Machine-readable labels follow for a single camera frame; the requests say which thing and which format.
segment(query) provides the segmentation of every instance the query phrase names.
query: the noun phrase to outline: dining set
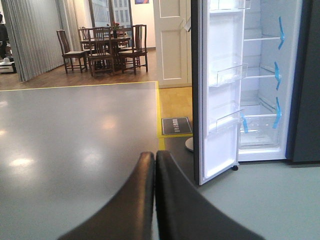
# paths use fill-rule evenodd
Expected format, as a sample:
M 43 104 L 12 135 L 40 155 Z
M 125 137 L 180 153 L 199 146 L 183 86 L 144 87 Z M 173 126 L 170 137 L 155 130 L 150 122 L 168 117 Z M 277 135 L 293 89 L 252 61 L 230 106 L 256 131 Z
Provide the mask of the dining set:
M 80 51 L 72 51 L 65 30 L 57 30 L 66 74 L 74 69 L 90 70 L 93 77 L 101 73 L 113 75 L 116 71 L 145 67 L 148 72 L 147 25 L 137 24 L 131 28 L 80 27 L 78 29 Z

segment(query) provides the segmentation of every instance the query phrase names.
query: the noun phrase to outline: flower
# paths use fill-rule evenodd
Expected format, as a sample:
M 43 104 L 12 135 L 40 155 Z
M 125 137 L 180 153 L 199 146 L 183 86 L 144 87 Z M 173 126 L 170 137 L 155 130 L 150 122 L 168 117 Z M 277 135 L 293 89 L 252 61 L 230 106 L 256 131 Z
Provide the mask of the flower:
M 113 21 L 113 22 L 111 23 L 111 29 L 114 30 L 114 31 L 116 31 L 116 30 L 119 29 L 119 25 L 120 25 L 120 23 Z

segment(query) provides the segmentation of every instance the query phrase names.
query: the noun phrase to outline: white door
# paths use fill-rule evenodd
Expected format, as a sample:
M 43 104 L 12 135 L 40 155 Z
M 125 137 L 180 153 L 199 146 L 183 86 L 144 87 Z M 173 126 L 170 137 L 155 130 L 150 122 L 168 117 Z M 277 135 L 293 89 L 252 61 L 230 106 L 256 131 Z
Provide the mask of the white door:
M 191 86 L 190 1 L 154 0 L 153 8 L 159 86 Z

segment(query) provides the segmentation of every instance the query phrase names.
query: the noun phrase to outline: gray floor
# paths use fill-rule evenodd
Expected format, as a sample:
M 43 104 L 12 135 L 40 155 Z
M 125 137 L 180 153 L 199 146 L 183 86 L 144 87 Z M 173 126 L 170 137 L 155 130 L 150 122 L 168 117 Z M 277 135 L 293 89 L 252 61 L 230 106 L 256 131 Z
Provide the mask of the gray floor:
M 166 138 L 165 146 L 194 183 L 187 139 Z M 267 240 L 320 239 L 319 163 L 242 162 L 238 171 L 230 169 L 197 188 L 221 211 Z
M 157 151 L 156 117 L 154 82 L 0 91 L 0 239 L 53 240 L 100 209 Z M 193 181 L 186 139 L 165 145 Z M 319 186 L 320 164 L 273 161 L 198 190 L 268 240 L 319 240 Z
M 158 149 L 154 82 L 0 91 L 0 239 L 54 240 Z

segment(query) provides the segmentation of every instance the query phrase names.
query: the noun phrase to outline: white wall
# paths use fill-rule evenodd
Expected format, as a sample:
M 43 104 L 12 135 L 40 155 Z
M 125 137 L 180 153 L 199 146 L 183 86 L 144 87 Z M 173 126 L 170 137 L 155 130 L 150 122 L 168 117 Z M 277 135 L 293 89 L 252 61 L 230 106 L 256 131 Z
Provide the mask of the white wall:
M 75 0 L 76 20 L 79 27 L 92 28 L 88 0 Z
M 147 4 L 135 4 L 135 0 L 131 0 L 131 13 L 133 25 L 146 24 L 147 38 L 146 46 L 148 48 L 156 47 L 155 36 L 155 18 L 154 18 L 154 0 L 149 0 Z

